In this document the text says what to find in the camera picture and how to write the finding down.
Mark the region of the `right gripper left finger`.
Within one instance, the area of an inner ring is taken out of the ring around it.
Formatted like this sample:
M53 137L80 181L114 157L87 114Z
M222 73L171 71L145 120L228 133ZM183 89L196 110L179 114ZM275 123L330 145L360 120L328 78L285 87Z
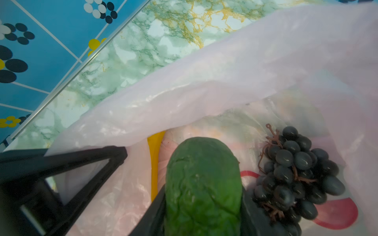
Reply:
M163 186L129 236L164 236L165 213L165 186Z

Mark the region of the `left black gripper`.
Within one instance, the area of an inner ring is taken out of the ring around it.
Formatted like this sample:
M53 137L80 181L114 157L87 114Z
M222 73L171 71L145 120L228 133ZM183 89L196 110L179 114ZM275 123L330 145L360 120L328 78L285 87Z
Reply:
M109 177L126 160L124 147L108 146L46 156L46 149L1 153L1 234L64 236ZM105 161L68 203L46 182L48 177Z

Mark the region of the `yellow banana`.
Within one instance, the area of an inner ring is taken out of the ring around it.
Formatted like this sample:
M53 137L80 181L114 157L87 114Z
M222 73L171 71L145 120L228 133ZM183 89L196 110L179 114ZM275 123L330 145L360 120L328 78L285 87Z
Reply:
M147 138L151 156L151 201L153 202L158 194L158 155L164 138L165 131L156 133Z

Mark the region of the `pink plastic bag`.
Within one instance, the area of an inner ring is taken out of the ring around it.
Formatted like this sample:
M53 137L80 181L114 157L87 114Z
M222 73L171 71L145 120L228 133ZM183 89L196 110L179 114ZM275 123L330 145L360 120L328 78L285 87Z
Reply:
M305 236L378 233L378 5L308 5L274 12L106 98L48 155L105 146L129 157L69 230L127 236L151 204L147 138L163 154L196 136L224 142L256 171L265 125L292 125L341 167L346 193L322 205Z

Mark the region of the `light green lime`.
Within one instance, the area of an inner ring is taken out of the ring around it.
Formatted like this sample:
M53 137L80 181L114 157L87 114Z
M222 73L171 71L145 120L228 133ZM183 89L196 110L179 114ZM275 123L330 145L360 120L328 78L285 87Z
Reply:
M243 186L239 162L226 144L185 140L173 152L165 180L165 235L240 235Z

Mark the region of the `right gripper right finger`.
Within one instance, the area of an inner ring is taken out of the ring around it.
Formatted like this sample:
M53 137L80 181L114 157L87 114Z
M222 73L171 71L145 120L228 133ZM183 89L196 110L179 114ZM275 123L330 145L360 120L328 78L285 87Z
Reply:
M263 208L252 200L246 189L243 188L241 200L241 236L273 236L274 230L270 219L263 212Z

